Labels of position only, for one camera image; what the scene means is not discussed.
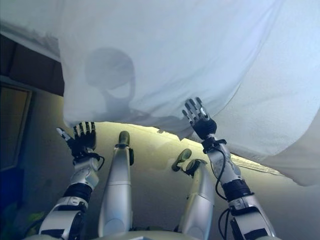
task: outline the wire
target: wire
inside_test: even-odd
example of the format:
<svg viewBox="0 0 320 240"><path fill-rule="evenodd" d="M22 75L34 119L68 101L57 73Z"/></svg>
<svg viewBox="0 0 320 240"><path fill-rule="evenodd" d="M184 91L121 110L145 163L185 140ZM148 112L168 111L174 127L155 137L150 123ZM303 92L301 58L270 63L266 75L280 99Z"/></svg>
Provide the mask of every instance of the wire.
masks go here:
<svg viewBox="0 0 320 240"><path fill-rule="evenodd" d="M223 155L223 165L222 165L221 172L220 172L219 176L218 176L217 179L216 179L215 192L216 192L216 194L218 194L218 196L219 196L220 198L222 198L223 200L227 200L227 198L224 197L224 196L222 196L222 195L220 194L220 192L218 191L218 185L219 185L220 179L221 179L222 174L224 173L225 167L226 167L226 156L225 156L225 154L224 154L221 150L216 149L216 148L215 148L215 150L219 151L219 152ZM214 168L213 168L213 166L212 166L212 162L210 163L210 166L211 166L213 175L215 175Z"/></svg>
<svg viewBox="0 0 320 240"><path fill-rule="evenodd" d="M228 208L228 212L226 213L225 223L224 223L224 237L227 240L227 229L228 229L228 219L229 219L230 209Z"/></svg>
<svg viewBox="0 0 320 240"><path fill-rule="evenodd" d="M222 233L222 230L221 230L221 219L222 217L226 214L226 217L225 217L225 224L224 224L224 234ZM218 220L218 227L219 227L219 232L220 232L220 235L221 237L223 238L223 240L227 240L227 230L228 230L228 219L229 219L229 214L230 214L230 209L227 208L226 210L224 210L220 217L219 217L219 220Z"/></svg>
<svg viewBox="0 0 320 240"><path fill-rule="evenodd" d="M102 166L105 164L105 158L104 158L103 156L100 156L100 155L99 155L99 157L102 158L102 163L101 163L101 165L99 166L98 171L99 171L99 170L102 168Z"/></svg>
<svg viewBox="0 0 320 240"><path fill-rule="evenodd" d="M219 182L220 182L221 177L222 177L222 175L223 175L223 173L224 173L224 171L225 171L225 168L226 168L226 156L225 156L225 154L224 154L223 151L221 151L221 150L219 150L219 149L216 149L216 148L215 148L215 150L219 151L219 152L223 155L223 165L222 165L221 171L220 171L220 173L219 173L219 176L218 176L217 179L216 179L215 192L216 192L216 194L218 194L218 196L219 196L220 198L222 198L223 200L226 200L226 201L227 201L228 199L227 199L226 197L222 196L222 195L220 194L220 192L218 191ZM210 163L210 166L211 166L211 169L212 169L212 172L213 172L213 175L214 175L215 172L214 172L214 168L213 168L213 166L212 166L212 162ZM223 215L224 215L225 213L226 213L226 217L225 217L224 234L223 234L223 233L222 233L222 230L221 230L221 219L222 219L222 217L223 217ZM219 217L219 220L218 220L219 232L220 232L220 235L222 236L222 238L223 238L224 240L227 240L227 230L228 230L229 214L230 214L230 209L227 208L226 210L224 210L224 211L221 213L221 215L220 215L220 217Z"/></svg>
<svg viewBox="0 0 320 240"><path fill-rule="evenodd" d="M227 238L227 236L225 236L224 234L223 234L223 232L222 232L222 230L221 230L221 219L222 219L222 217L225 215L225 213L227 213L229 211L229 208L227 208L226 210L224 210L222 213L221 213L221 215L219 216L219 220L218 220L218 228L219 228L219 232L220 232L220 235L222 236L222 238L223 238L223 240L226 240Z"/></svg>

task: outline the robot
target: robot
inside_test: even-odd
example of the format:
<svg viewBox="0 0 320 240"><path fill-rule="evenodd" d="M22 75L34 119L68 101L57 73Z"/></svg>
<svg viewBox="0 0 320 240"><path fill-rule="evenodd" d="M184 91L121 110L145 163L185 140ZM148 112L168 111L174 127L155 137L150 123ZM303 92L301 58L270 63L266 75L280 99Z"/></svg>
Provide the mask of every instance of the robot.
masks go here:
<svg viewBox="0 0 320 240"><path fill-rule="evenodd" d="M193 178L187 203L179 225L174 231L133 231L130 165L134 164L134 151L130 148L130 135L122 131L114 146L109 176L105 185L98 224L97 240L208 240L212 228L215 191L228 202L228 208L219 218L219 231L227 239L227 223L235 240L278 240L267 215L241 176L240 169L231 161L224 139L217 139L217 124L210 117L200 98L185 102L183 115L203 140L203 152L210 163L201 159L189 160L191 150L185 149L172 165L172 170L183 171ZM93 122L73 128L74 138L57 128L74 157L74 174L62 198L41 224L39 235L31 239L78 240L81 238L91 193L99 182L97 172L104 158L94 153L96 129ZM210 164L217 181L213 188L213 175L206 167ZM222 186L224 196L218 192ZM220 227L226 214L224 233Z"/></svg>

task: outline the white cloth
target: white cloth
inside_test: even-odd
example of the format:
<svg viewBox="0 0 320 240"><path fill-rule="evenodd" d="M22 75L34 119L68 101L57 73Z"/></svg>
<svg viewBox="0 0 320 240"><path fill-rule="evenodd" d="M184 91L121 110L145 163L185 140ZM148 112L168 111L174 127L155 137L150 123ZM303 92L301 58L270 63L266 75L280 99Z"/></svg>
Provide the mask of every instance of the white cloth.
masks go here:
<svg viewBox="0 0 320 240"><path fill-rule="evenodd" d="M306 132L319 107L320 2L287 0L237 93L214 116L217 134L228 141L232 152L297 183L317 184L320 127L312 127L279 153Z"/></svg>
<svg viewBox="0 0 320 240"><path fill-rule="evenodd" d="M186 137L199 96L215 115L258 54L281 1L67 1L64 120L153 126Z"/></svg>
<svg viewBox="0 0 320 240"><path fill-rule="evenodd" d="M281 2L1 0L0 32L61 61L69 126L114 121L184 137L183 101L199 96L232 152L310 185L319 127L293 143L320 104L320 3L286 0L278 11Z"/></svg>

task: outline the robotic arm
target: robotic arm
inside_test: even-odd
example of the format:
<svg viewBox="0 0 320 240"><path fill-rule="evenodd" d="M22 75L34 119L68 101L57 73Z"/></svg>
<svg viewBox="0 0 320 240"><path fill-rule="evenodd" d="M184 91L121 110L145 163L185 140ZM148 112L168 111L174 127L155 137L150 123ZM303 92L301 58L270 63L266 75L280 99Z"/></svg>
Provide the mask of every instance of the robotic arm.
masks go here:
<svg viewBox="0 0 320 240"><path fill-rule="evenodd" d="M57 132L66 141L72 151L74 174L62 198L58 200L41 224L39 234L49 235L63 240L77 240L80 238L85 222L85 213L92 191L99 182L97 171L102 167L99 160L103 158L93 150L96 148L96 129L94 122L82 123L73 128L74 138L63 129Z"/></svg>
<svg viewBox="0 0 320 240"><path fill-rule="evenodd" d="M263 236L275 237L275 231L256 199L253 192L241 176L240 169L231 161L230 152L224 139L215 137L217 124L211 119L203 107L200 98L189 99L185 103L187 111L182 113L188 119L194 131L203 140L203 152L208 155L212 171L217 182L215 190L217 194L228 201L228 209L225 211L227 218L231 213L230 221L233 236L236 240L255 240ZM221 184L224 196L218 192L218 184Z"/></svg>

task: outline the black hand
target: black hand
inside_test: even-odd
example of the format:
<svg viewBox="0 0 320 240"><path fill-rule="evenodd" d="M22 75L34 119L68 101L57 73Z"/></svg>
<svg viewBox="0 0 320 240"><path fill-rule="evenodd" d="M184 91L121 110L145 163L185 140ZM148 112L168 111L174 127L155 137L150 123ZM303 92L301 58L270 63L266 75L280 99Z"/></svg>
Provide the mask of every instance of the black hand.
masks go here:
<svg viewBox="0 0 320 240"><path fill-rule="evenodd" d="M85 122L85 130L82 123L73 127L74 139L67 134L62 128L57 128L58 133L64 138L72 156L81 158L88 153L88 149L94 150L96 148L96 127L95 123L91 122L91 130L89 122Z"/></svg>
<svg viewBox="0 0 320 240"><path fill-rule="evenodd" d="M208 135L216 133L217 124L207 113L200 98L196 97L195 100L196 103L193 99L188 99L184 105L188 113L185 110L182 110L182 113L188 119L196 134L205 140Z"/></svg>

